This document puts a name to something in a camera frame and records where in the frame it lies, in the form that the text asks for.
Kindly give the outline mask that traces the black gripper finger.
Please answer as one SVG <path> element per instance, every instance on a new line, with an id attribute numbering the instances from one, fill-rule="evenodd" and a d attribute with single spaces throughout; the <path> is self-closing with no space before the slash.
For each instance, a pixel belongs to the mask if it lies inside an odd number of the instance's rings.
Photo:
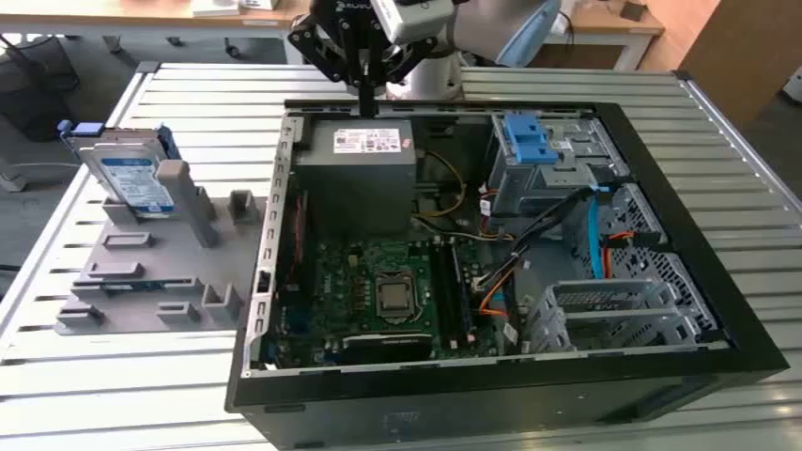
<path id="1" fill-rule="evenodd" d="M 353 44 L 342 49 L 331 38 L 321 37 L 319 29 L 311 14 L 299 17 L 294 22 L 289 41 L 333 82 L 343 82 L 357 89 L 359 113 L 362 117 L 369 117 L 369 82 L 361 61 L 361 49 Z"/>
<path id="2" fill-rule="evenodd" d="M 387 83 L 397 83 L 429 57 L 438 45 L 438 39 L 429 37 L 401 47 L 401 54 L 386 56 L 390 44 L 379 38 L 369 44 L 369 116 L 378 114 L 377 90 Z"/>

